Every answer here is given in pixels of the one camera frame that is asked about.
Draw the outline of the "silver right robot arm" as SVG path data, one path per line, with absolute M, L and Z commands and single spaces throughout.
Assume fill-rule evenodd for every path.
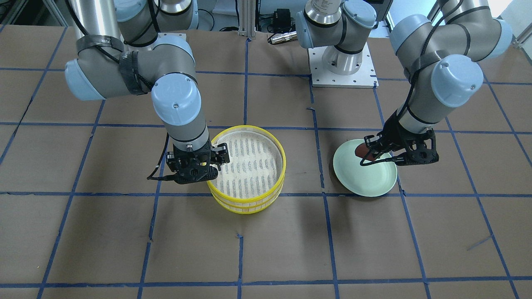
M 195 59 L 178 30 L 197 25 L 194 0 L 67 0 L 78 28 L 76 59 L 65 80 L 80 100 L 150 93 L 172 150 L 171 175 L 149 180 L 190 184 L 216 179 L 229 163 L 226 144 L 211 144 Z

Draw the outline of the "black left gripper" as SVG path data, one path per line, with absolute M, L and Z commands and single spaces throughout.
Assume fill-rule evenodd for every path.
M 397 156 L 397 165 L 424 165 L 439 161 L 436 150 L 434 123 L 424 122 L 413 116 L 409 110 L 400 117 L 395 111 L 384 123 L 378 135 L 367 135 L 364 144 L 367 153 L 364 159 L 376 161 L 384 153 L 405 149 Z

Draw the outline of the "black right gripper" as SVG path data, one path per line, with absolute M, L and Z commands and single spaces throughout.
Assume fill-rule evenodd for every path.
M 186 185 L 216 179 L 221 165 L 230 163 L 230 154 L 227 143 L 220 143 L 215 147 L 206 143 L 195 151 L 181 151 L 173 146 L 173 151 L 166 153 L 166 163 L 172 172 L 166 176 L 166 180 Z

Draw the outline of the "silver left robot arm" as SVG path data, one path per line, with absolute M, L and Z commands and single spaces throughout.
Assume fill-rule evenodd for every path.
M 361 166 L 385 159 L 396 165 L 439 160 L 435 124 L 464 105 L 480 89 L 483 59 L 502 55 L 513 40 L 511 25 L 492 17 L 486 0 L 439 0 L 443 13 L 436 25 L 424 15 L 410 15 L 389 34 L 393 51 L 411 87 L 407 98 L 376 136 L 365 136 L 355 155 Z M 295 17 L 296 34 L 305 49 L 325 46 L 323 62 L 336 74 L 347 59 L 359 62 L 376 23 L 376 11 L 362 0 L 310 0 Z

